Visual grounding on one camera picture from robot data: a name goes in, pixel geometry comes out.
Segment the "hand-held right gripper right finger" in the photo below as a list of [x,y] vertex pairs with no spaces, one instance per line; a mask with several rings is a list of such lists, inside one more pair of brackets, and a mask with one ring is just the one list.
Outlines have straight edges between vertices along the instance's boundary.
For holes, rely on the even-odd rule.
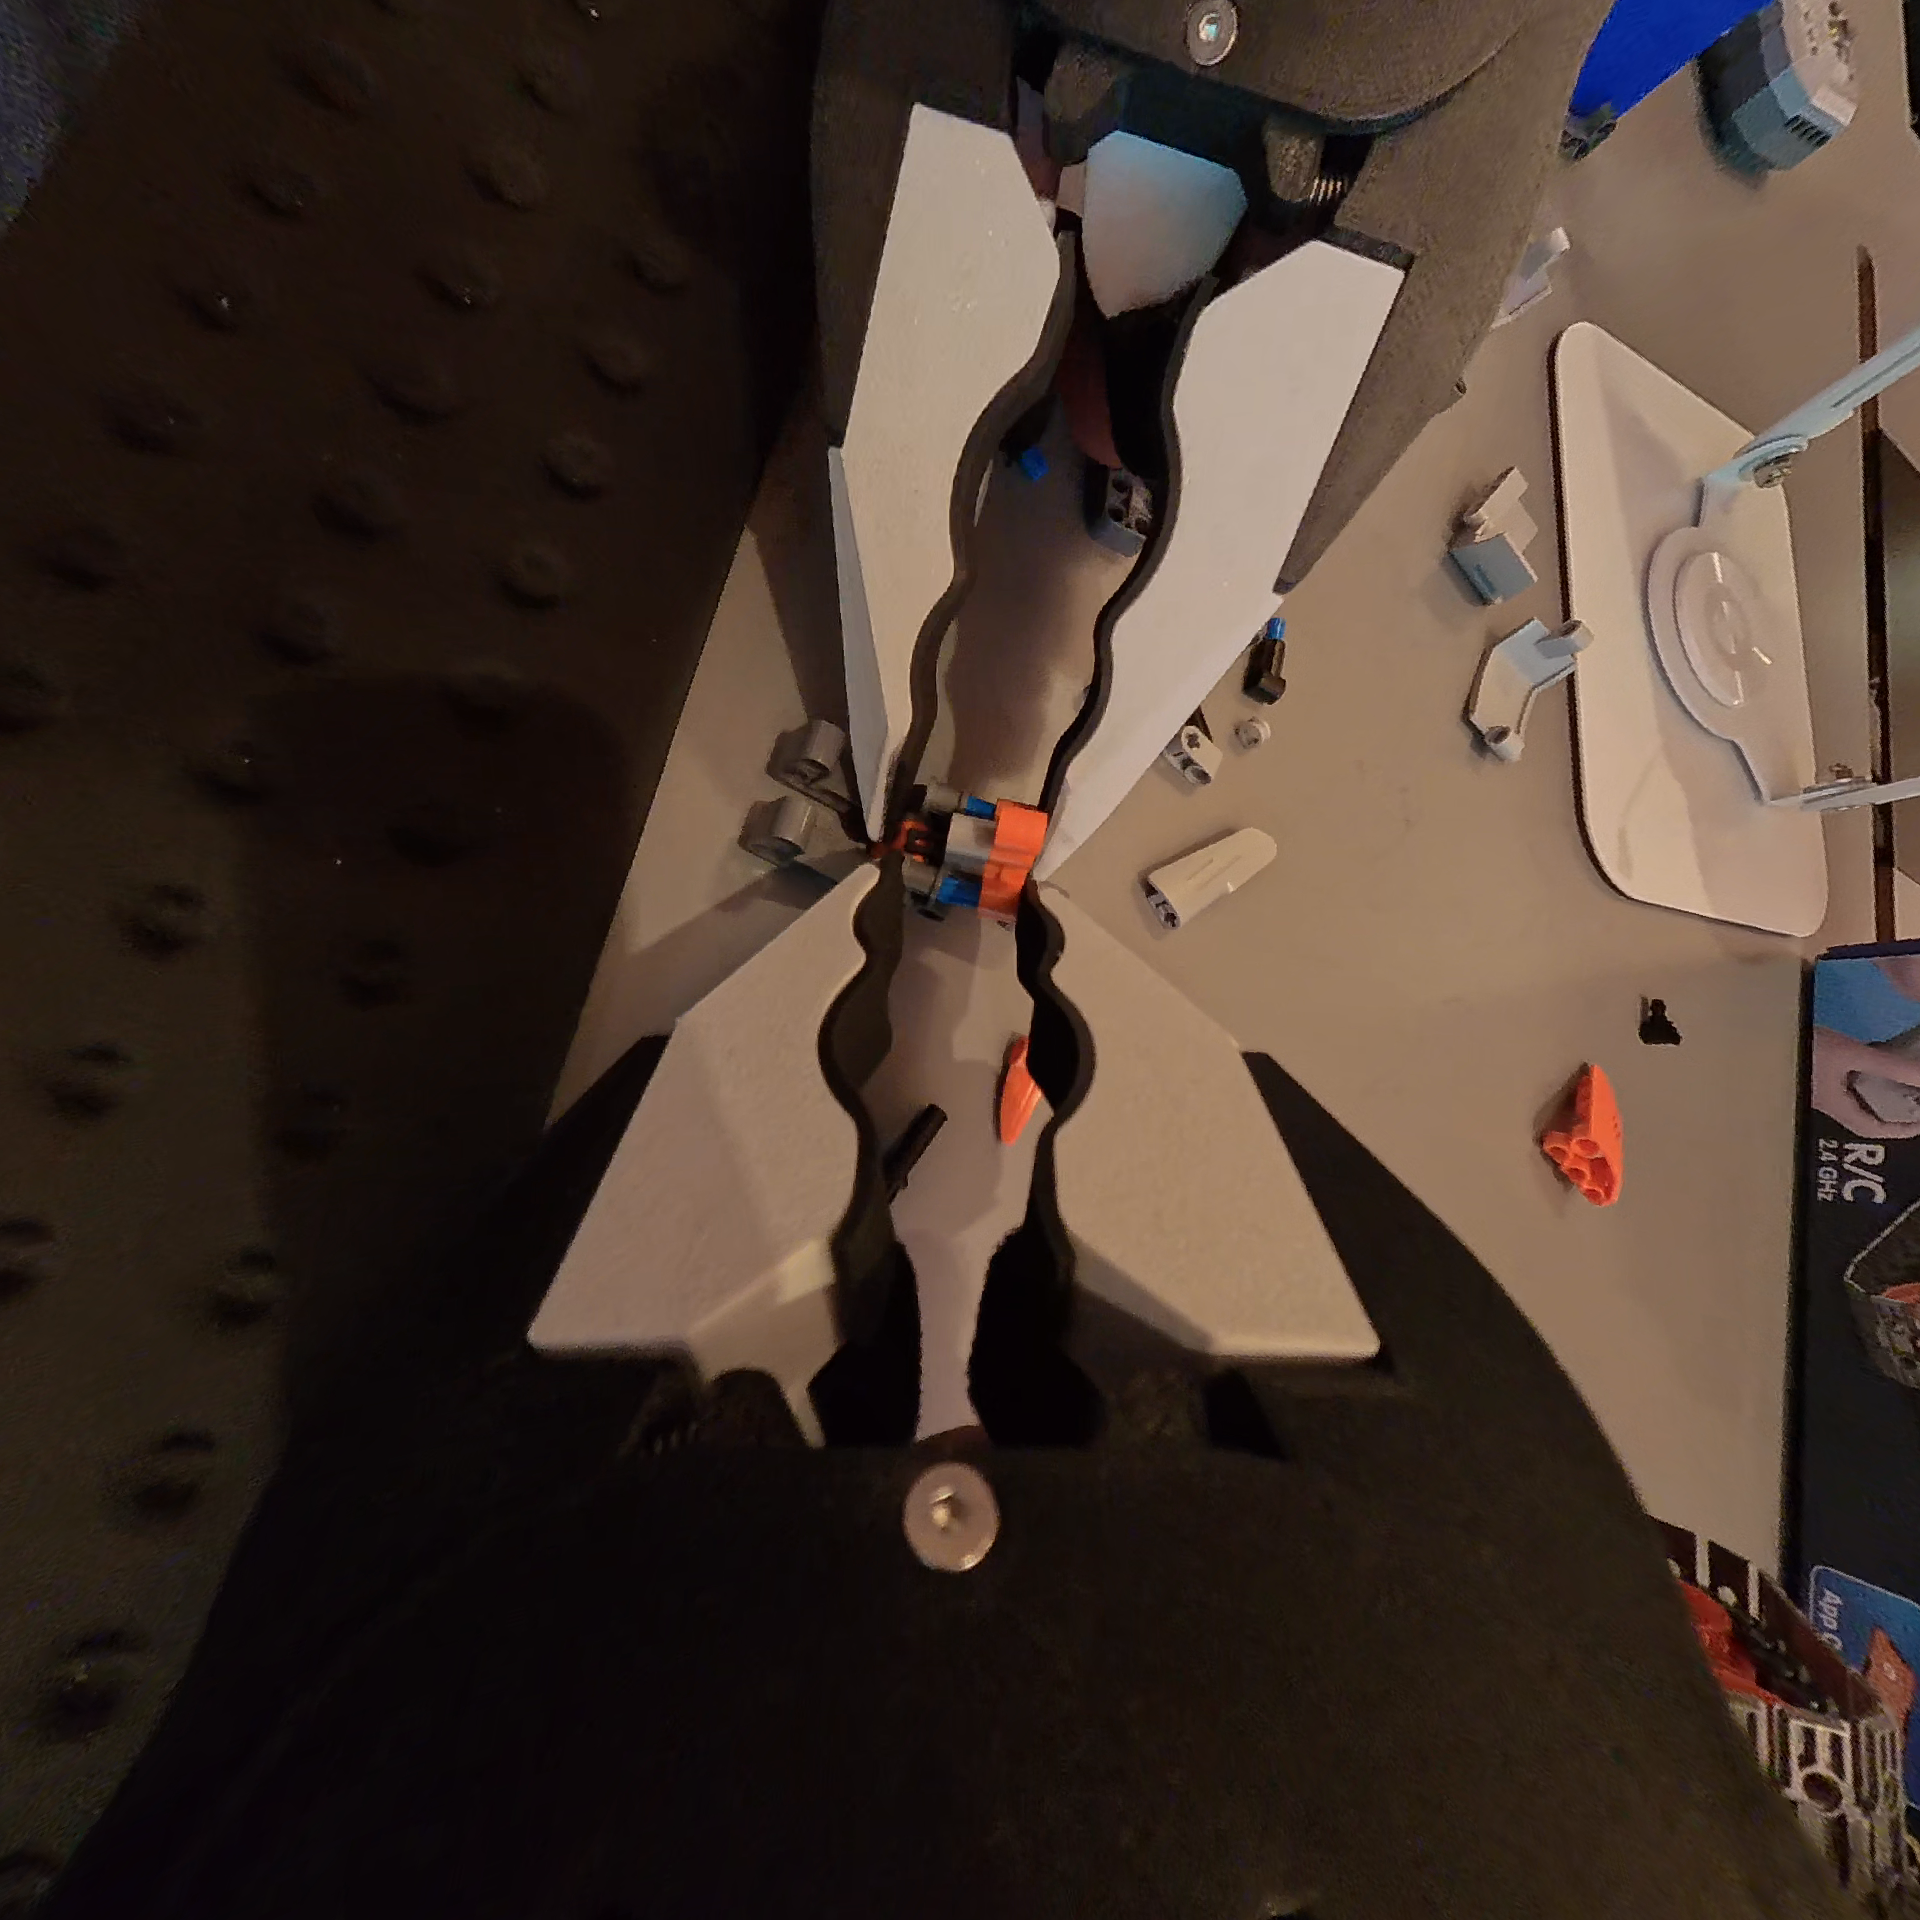
[[1027,890],[1030,1222],[1085,1369],[1359,1365],[1380,1338],[1233,1037],[1049,883]]

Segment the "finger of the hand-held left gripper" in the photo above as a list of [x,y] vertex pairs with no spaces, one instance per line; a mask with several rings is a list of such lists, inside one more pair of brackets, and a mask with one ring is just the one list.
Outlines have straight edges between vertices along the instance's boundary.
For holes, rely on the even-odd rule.
[[992,450],[1064,331],[1071,269],[1015,137],[915,104],[847,421],[828,447],[859,832],[892,835],[917,669],[968,578]]
[[1279,568],[1404,286],[1309,243],[1196,307],[1164,398],[1153,536],[1094,625],[1089,717],[1046,781],[1049,880],[1278,613]]

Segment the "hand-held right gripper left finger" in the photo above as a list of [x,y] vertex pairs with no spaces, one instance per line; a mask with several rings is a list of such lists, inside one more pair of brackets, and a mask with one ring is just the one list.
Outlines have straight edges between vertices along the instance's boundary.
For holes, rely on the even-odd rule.
[[896,1238],[863,1086],[901,871],[857,869],[672,1026],[528,1328],[542,1353],[822,1369],[876,1338]]

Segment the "orange pin connector cluster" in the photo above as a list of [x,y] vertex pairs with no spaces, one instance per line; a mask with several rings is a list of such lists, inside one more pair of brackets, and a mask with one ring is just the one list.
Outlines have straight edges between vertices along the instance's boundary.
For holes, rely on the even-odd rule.
[[1046,835],[1038,808],[928,784],[886,851],[901,855],[904,894],[925,919],[966,910],[1013,927]]

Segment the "pile of light grey panels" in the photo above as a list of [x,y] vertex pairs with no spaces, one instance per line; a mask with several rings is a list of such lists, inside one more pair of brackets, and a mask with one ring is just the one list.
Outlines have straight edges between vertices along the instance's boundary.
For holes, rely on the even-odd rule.
[[1542,231],[1524,247],[1518,269],[1503,283],[1499,310],[1495,313],[1496,329],[1527,313],[1549,295],[1551,273],[1567,253],[1569,240],[1563,227]]

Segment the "blue plastic bin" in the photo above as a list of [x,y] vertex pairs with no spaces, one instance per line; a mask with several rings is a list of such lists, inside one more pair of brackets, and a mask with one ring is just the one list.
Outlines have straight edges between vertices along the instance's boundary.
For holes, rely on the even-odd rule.
[[1567,130],[1616,125],[1761,3],[1614,3],[1572,86]]

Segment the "light grey box panel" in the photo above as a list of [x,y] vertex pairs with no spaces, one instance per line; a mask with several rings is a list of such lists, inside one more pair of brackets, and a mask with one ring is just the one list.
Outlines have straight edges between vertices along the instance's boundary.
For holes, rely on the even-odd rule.
[[1537,534],[1529,512],[1529,481],[1523,470],[1508,467],[1456,519],[1446,561],[1484,606],[1501,606],[1537,583],[1529,558]]

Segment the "grey toy battery hub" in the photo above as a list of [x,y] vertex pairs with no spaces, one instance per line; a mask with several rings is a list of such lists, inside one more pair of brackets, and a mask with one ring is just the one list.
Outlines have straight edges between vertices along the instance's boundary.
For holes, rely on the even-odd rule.
[[1822,153],[1855,117],[1855,30],[1841,3],[1765,3],[1697,58],[1711,144],[1743,177]]

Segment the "white curved blade panel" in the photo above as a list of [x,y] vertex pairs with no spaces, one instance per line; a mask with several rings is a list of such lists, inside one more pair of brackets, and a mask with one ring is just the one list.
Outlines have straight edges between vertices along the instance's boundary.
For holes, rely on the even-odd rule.
[[1185,929],[1278,857],[1278,842],[1257,829],[1209,840],[1140,875],[1140,894],[1164,931]]

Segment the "light grey curved panel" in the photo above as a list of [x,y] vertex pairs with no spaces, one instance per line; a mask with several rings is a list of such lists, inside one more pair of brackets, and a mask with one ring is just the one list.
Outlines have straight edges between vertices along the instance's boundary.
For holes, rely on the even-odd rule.
[[1462,718],[1487,758],[1513,763],[1524,755],[1532,709],[1575,674],[1591,643],[1587,622],[1549,630],[1534,617],[1486,649]]

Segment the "orange wedge brick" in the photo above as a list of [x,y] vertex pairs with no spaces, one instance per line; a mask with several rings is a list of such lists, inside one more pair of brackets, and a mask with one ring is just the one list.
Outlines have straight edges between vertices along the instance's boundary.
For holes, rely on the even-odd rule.
[[1537,1134],[1553,1173],[1589,1205],[1609,1209],[1625,1182],[1625,1121],[1612,1078],[1584,1064]]

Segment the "white book stand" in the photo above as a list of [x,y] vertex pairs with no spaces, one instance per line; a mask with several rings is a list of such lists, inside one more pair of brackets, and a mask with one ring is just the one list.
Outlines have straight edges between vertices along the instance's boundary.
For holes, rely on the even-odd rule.
[[1916,370],[1918,334],[1749,434],[1591,323],[1551,349],[1576,810],[1628,902],[1806,941],[1825,811],[1918,782],[1816,778],[1784,477]]

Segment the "black perforated pad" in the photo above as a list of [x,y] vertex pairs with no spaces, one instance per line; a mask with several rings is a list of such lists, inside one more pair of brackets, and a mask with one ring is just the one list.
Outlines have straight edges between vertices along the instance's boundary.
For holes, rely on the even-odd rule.
[[4,6],[4,1915],[195,1829],[537,1146],[812,331],[825,6]]

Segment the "dark blue robot kit box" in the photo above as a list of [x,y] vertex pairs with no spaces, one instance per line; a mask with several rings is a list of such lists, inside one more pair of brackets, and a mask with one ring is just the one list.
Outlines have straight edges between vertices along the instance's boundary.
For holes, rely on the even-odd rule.
[[1822,1639],[1918,1672],[1918,943],[1807,975],[1784,1562]]

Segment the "grey tracked toy robot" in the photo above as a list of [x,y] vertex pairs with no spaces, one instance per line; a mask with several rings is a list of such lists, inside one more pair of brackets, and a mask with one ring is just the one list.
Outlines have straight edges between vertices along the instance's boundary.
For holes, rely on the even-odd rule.
[[1883,1623],[1849,1649],[1731,1549],[1660,1523],[1734,1729],[1838,1886],[1867,1915],[1916,1915],[1916,1653]]

